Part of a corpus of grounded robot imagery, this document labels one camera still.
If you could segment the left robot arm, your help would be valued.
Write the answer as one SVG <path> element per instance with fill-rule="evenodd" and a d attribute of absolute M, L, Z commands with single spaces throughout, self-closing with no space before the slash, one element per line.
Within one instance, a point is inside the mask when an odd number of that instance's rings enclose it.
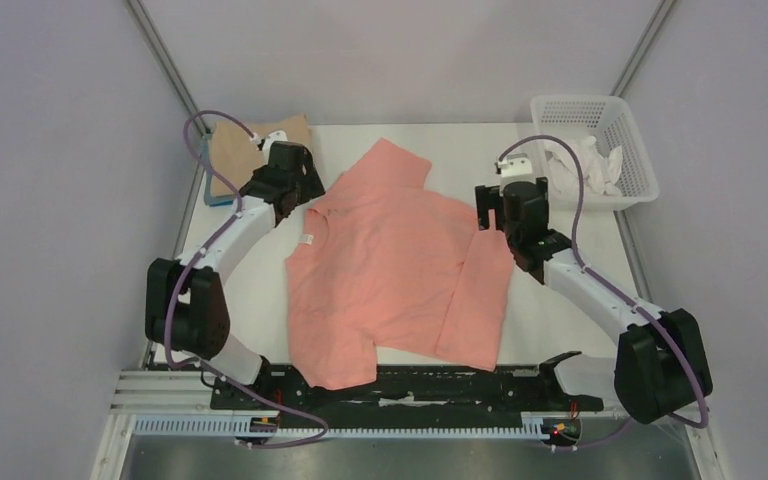
<path fill-rule="evenodd" d="M 268 362 L 232 334 L 224 285 L 261 238 L 324 192 L 307 147 L 271 142 L 265 165 L 238 191 L 218 228 L 177 258 L 157 258 L 148 267 L 147 339 L 236 381 L 235 394 L 248 407 L 267 405 L 274 383 L 261 371 Z"/>

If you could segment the pink t shirt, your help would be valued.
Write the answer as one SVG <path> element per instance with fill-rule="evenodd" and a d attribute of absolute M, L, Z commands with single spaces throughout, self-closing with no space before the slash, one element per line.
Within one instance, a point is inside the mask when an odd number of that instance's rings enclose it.
<path fill-rule="evenodd" d="M 286 260 L 290 359 L 314 387 L 373 382 L 381 348 L 491 371 L 513 260 L 429 161 L 378 140 L 315 201 Z"/>

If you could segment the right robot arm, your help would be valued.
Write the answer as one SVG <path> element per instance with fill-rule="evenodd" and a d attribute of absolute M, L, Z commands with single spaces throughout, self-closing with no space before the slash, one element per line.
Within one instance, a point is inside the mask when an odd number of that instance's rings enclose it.
<path fill-rule="evenodd" d="M 678 419 L 695 404 L 708 423 L 713 381 L 695 317 L 635 299 L 586 264 L 577 244 L 548 225 L 544 178 L 475 189 L 478 226 L 503 232 L 515 265 L 575 305 L 616 346 L 611 358 L 559 354 L 539 366 L 537 392 L 551 408 L 576 396 L 618 402 L 637 422 Z"/>

